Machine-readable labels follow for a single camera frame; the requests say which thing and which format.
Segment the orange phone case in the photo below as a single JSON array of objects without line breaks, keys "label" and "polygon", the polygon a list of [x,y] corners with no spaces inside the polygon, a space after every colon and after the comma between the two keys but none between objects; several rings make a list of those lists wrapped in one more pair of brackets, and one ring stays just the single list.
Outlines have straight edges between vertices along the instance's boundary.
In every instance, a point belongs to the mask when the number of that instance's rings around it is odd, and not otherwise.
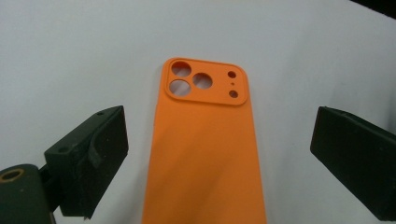
[{"label": "orange phone case", "polygon": [[185,58],[163,66],[142,223],[266,223],[242,68]]}]

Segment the phone case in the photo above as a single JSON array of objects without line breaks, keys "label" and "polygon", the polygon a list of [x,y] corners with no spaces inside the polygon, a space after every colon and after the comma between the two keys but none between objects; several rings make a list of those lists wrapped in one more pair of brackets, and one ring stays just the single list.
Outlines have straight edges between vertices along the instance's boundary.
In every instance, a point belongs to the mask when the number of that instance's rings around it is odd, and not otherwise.
[{"label": "phone case", "polygon": [[266,223],[242,68],[185,58],[163,66],[142,223]]}]

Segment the white background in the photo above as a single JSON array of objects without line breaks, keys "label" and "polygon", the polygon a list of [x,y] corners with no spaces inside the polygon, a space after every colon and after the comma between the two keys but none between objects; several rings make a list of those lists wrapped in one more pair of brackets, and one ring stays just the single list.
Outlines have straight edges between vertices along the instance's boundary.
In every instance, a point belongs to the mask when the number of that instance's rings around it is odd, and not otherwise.
[{"label": "white background", "polygon": [[0,1],[0,170],[124,105],[130,152],[92,220],[140,223],[163,63],[249,77],[269,224],[381,223],[309,151],[318,107],[396,132],[396,21],[346,0]]}]

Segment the white table surface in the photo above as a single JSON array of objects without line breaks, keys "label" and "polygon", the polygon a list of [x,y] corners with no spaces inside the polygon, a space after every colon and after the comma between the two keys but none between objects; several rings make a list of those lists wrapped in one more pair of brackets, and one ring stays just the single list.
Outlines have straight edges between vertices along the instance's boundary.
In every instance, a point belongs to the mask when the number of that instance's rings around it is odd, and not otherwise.
[{"label": "white table surface", "polygon": [[347,0],[0,1],[0,169],[124,105],[130,151],[92,220],[140,223],[163,63],[249,77],[269,224],[381,223],[309,151],[318,107],[396,132],[396,21]]}]

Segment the orange silicone case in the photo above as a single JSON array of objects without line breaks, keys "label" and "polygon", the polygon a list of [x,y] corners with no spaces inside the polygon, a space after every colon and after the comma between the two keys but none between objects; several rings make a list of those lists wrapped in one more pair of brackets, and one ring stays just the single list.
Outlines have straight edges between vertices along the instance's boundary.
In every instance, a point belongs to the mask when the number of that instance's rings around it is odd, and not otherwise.
[{"label": "orange silicone case", "polygon": [[[177,76],[176,69],[191,70]],[[194,85],[196,74],[212,85]],[[190,84],[184,96],[170,89]],[[143,212],[152,223],[266,223],[248,79],[238,66],[174,58],[163,66]]]}]

